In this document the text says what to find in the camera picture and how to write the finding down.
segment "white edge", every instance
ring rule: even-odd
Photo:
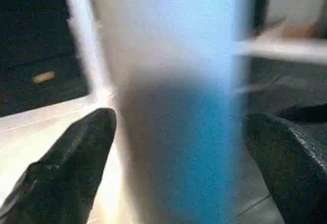
[[[239,44],[238,55],[327,64],[326,40],[251,39]]]

